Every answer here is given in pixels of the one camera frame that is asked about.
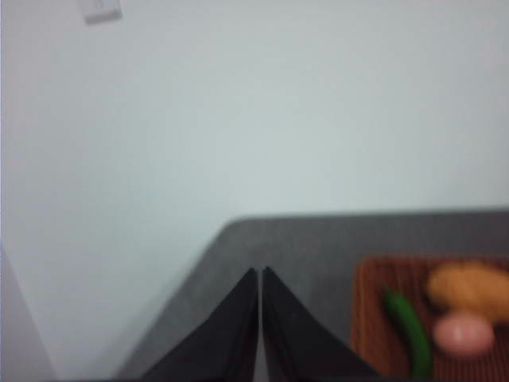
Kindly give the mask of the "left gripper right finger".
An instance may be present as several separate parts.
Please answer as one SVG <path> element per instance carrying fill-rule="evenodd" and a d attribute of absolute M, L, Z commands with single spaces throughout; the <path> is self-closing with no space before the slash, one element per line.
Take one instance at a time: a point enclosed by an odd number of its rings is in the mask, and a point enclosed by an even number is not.
<path fill-rule="evenodd" d="M 266 267 L 262 331 L 270 381 L 364 381 L 379 374 L 332 335 Z"/>

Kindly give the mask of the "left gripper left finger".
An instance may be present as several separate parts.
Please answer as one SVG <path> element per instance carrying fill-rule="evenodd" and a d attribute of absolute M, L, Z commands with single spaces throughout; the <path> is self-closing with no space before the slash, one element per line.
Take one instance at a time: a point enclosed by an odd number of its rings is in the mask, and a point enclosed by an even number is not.
<path fill-rule="evenodd" d="M 258 274 L 249 269 L 210 316 L 142 381 L 252 381 L 258 346 Z"/>

